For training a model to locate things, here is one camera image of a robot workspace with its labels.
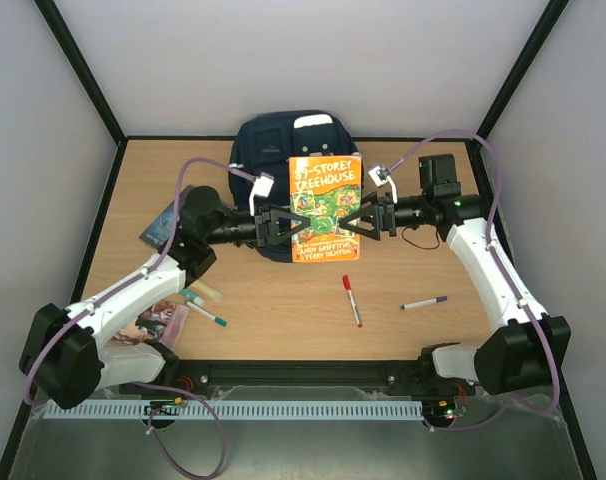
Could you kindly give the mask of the orange Treehouse paperback book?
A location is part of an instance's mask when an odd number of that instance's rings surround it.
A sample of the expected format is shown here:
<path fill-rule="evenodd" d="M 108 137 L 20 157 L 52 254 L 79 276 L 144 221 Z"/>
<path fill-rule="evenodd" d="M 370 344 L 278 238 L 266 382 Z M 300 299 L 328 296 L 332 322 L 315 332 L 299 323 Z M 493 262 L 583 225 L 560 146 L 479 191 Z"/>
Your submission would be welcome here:
<path fill-rule="evenodd" d="M 340 220 L 361 206 L 361 156 L 299 156 L 290 158 L 288 164 L 290 210 L 310 220 L 292 236 L 292 261 L 309 264 L 359 259 L 360 236 L 341 227 Z"/>

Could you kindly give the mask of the navy blue school backpack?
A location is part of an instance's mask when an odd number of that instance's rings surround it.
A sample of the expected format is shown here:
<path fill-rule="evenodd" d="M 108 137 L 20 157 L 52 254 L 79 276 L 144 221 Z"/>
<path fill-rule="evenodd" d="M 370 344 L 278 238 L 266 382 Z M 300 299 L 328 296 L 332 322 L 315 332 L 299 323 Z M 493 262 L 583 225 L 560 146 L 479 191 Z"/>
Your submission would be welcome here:
<path fill-rule="evenodd" d="M 274 178 L 270 195 L 255 201 L 289 205 L 289 166 L 292 157 L 352 155 L 357 146 L 340 120 L 322 110 L 264 113 L 245 122 L 234 140 L 229 165 L 252 176 Z"/>

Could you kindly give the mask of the dark blue paperback book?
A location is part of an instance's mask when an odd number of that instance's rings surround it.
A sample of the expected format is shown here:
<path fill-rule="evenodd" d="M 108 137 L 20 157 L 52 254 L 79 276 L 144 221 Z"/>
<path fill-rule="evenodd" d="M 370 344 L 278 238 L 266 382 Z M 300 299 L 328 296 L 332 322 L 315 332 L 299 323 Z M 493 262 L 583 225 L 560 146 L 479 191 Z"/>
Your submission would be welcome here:
<path fill-rule="evenodd" d="M 139 239 L 147 246 L 158 249 L 169 239 L 173 222 L 174 202 L 171 202 L 139 235 Z"/>

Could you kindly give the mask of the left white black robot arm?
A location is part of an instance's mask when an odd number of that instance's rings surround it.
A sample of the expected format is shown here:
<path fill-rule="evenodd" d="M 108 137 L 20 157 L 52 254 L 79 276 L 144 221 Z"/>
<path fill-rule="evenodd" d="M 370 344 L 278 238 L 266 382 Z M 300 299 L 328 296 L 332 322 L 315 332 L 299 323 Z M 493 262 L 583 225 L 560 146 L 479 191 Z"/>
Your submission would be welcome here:
<path fill-rule="evenodd" d="M 178 209 L 175 232 L 143 265 L 83 301 L 65 308 L 49 303 L 37 311 L 19 361 L 26 387 L 70 409 L 98 389 L 157 380 L 174 354 L 146 341 L 112 346 L 115 334 L 203 276 L 216 260 L 213 245 L 279 245 L 310 224 L 278 206 L 232 210 L 214 188 L 193 188 Z"/>

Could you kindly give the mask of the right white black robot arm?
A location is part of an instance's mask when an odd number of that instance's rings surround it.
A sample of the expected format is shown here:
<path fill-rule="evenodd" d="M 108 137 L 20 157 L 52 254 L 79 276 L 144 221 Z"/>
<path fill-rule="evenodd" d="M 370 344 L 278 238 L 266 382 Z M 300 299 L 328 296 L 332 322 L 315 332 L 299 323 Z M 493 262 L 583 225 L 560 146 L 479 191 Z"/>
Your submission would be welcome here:
<path fill-rule="evenodd" d="M 474 382 L 490 394 L 560 386 L 571 330 L 551 316 L 525 286 L 489 223 L 479 196 L 465 195 L 451 154 L 418 161 L 421 193 L 371 194 L 359 210 L 339 221 L 341 228 L 378 240 L 400 228 L 430 225 L 464 266 L 485 308 L 491 335 L 479 347 L 457 343 L 427 348 L 419 379 L 438 392 L 453 379 Z"/>

